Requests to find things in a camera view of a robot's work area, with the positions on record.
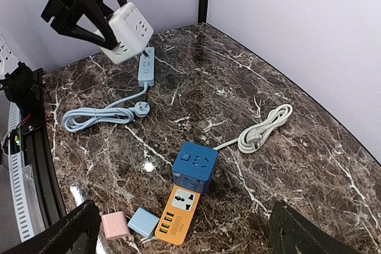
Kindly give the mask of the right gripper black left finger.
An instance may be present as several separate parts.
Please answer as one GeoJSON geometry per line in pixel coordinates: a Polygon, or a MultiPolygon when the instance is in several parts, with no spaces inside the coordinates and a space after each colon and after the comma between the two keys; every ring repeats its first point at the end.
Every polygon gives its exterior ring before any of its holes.
{"type": "Polygon", "coordinates": [[[47,230],[5,253],[95,253],[100,224],[99,208],[86,200],[47,230]]]}

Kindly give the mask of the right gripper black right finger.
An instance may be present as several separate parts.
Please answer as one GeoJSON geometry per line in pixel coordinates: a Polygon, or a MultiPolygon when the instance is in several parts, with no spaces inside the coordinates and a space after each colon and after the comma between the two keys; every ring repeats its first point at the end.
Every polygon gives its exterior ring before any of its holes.
{"type": "Polygon", "coordinates": [[[316,227],[283,200],[274,204],[270,232],[273,253],[358,253],[316,227]]]}

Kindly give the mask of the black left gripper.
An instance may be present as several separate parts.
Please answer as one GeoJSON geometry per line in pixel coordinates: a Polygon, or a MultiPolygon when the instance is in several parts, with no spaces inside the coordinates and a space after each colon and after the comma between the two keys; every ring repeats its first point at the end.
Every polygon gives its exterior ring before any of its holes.
{"type": "MultiPolygon", "coordinates": [[[[119,7],[127,0],[116,0],[119,7]]],[[[118,42],[108,22],[114,12],[104,0],[49,0],[41,17],[60,35],[112,50],[118,42]]]]}

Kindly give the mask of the white cube socket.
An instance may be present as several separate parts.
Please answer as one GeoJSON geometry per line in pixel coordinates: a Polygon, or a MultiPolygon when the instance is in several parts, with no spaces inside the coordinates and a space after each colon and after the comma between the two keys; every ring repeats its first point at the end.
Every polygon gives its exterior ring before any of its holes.
{"type": "Polygon", "coordinates": [[[100,49],[114,64],[141,54],[154,33],[152,26],[132,2],[116,10],[108,24],[114,32],[117,46],[112,50],[100,49]]]}

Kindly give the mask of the light blue charger plug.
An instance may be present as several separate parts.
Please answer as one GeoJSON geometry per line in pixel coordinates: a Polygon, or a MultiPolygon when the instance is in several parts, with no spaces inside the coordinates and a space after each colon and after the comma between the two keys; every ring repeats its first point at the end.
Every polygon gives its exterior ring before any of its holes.
{"type": "Polygon", "coordinates": [[[140,207],[133,214],[127,226],[143,238],[150,239],[154,235],[159,221],[160,219],[156,215],[140,207]]]}

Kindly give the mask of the orange power strip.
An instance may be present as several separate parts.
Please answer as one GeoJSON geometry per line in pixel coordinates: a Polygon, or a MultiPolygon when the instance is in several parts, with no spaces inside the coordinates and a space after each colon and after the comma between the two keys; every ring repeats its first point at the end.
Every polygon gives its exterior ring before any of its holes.
{"type": "Polygon", "coordinates": [[[156,227],[156,238],[177,246],[183,244],[200,196],[200,193],[174,185],[156,227]]]}

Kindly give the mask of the dark blue cube socket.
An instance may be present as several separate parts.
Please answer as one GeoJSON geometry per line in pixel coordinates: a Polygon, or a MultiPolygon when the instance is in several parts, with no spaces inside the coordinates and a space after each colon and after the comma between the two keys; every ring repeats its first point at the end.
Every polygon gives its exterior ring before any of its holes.
{"type": "Polygon", "coordinates": [[[217,158],[217,150],[184,142],[172,167],[175,185],[202,195],[206,194],[217,158]]]}

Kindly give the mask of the pink charger plug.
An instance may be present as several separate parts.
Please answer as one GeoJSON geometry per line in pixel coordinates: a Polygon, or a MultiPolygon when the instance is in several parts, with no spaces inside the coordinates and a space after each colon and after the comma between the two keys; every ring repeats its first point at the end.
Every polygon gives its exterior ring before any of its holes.
{"type": "Polygon", "coordinates": [[[114,240],[130,235],[126,215],[123,211],[101,215],[105,238],[114,240]]]}

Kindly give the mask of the grey-blue power strip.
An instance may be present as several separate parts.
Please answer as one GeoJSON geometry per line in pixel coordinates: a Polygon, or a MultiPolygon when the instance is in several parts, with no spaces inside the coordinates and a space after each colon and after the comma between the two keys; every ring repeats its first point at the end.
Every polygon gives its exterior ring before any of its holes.
{"type": "Polygon", "coordinates": [[[138,83],[140,87],[152,87],[155,83],[155,49],[145,48],[139,58],[138,83]]]}

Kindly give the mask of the black front table rail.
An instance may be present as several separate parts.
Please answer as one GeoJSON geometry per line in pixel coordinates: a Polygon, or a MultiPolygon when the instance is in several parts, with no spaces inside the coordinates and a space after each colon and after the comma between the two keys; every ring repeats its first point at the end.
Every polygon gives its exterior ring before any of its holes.
{"type": "Polygon", "coordinates": [[[32,72],[29,105],[21,112],[21,147],[27,165],[32,167],[33,179],[42,220],[46,228],[66,216],[63,197],[58,185],[51,155],[45,117],[44,71],[32,72]]]}

